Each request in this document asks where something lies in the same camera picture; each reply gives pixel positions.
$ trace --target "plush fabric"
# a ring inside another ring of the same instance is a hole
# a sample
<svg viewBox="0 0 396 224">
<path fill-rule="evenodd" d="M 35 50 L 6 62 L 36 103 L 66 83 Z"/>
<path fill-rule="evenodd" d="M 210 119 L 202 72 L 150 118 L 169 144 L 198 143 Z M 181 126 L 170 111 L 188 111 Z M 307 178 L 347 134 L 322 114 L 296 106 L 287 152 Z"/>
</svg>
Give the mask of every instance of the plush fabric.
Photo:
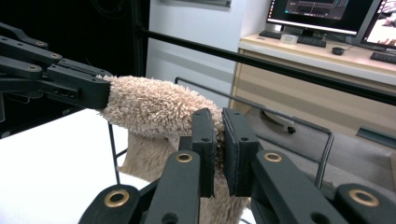
<svg viewBox="0 0 396 224">
<path fill-rule="evenodd" d="M 216 198 L 201 199 L 201 223 L 238 223 L 247 198 L 229 196 L 222 172 L 223 123 L 221 110 L 196 91 L 169 81 L 144 77 L 103 77 L 111 82 L 107 107 L 101 114 L 128 129 L 128 150 L 119 170 L 154 181 L 168 156 L 177 151 L 180 136 L 191 135 L 191 114 L 208 108 L 218 139 L 215 172 Z"/>
</svg>

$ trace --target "robotic hand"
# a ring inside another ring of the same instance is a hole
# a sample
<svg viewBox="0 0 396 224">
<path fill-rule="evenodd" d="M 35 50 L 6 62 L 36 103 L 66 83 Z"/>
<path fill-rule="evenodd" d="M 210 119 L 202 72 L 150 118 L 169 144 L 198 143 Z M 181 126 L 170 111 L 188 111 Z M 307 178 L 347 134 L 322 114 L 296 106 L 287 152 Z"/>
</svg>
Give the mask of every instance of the robotic hand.
<svg viewBox="0 0 396 224">
<path fill-rule="evenodd" d="M 111 76 L 103 69 L 48 51 L 47 43 L 0 22 L 0 122 L 5 119 L 3 93 L 105 108 L 110 84 L 98 75 Z"/>
</svg>

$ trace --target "computer monitor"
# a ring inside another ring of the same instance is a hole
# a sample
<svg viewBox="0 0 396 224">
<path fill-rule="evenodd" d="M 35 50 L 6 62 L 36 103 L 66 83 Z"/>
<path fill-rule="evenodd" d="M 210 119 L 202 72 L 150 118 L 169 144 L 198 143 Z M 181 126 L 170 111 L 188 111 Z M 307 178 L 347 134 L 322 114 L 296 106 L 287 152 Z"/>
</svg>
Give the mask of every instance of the computer monitor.
<svg viewBox="0 0 396 224">
<path fill-rule="evenodd" d="M 379 2 L 361 43 L 396 49 L 396 0 Z"/>
<path fill-rule="evenodd" d="M 272 0 L 267 22 L 301 28 L 304 34 L 355 36 L 373 0 Z"/>
</svg>

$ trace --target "desk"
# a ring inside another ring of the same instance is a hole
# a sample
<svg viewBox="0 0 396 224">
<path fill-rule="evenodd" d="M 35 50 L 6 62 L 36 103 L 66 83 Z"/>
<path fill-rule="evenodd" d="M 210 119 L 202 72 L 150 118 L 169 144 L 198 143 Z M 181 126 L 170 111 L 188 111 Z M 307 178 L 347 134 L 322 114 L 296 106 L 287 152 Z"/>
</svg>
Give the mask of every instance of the desk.
<svg viewBox="0 0 396 224">
<path fill-rule="evenodd" d="M 333 47 L 348 49 L 343 43 L 328 41 L 327 48 L 302 44 L 286 45 L 257 34 L 241 38 L 241 54 L 285 64 L 316 74 L 359 83 L 396 93 L 396 65 L 370 60 L 371 50 L 351 48 L 343 56 Z M 233 96 L 243 97 L 276 110 L 305 119 L 353 138 L 362 126 L 396 136 L 396 106 L 335 91 L 292 77 L 281 76 L 250 65 L 237 65 Z M 232 101 L 231 108 L 244 113 L 249 106 Z"/>
</svg>

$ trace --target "cable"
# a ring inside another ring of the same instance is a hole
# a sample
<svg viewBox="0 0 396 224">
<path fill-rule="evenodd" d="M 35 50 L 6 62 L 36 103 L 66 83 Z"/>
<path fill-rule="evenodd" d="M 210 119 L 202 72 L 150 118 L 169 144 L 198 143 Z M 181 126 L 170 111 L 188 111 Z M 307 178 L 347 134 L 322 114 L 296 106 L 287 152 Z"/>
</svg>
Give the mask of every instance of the cable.
<svg viewBox="0 0 396 224">
<path fill-rule="evenodd" d="M 98 0 L 91 0 L 91 3 L 93 5 L 93 7 L 96 9 L 96 11 L 101 14 L 102 16 L 111 19 L 111 20 L 119 20 L 122 19 L 123 17 L 125 17 L 125 14 L 121 14 L 122 9 L 123 9 L 123 4 L 124 4 L 125 0 L 120 0 L 117 5 L 111 9 L 111 10 L 107 10 L 104 9 L 99 3 Z"/>
</svg>

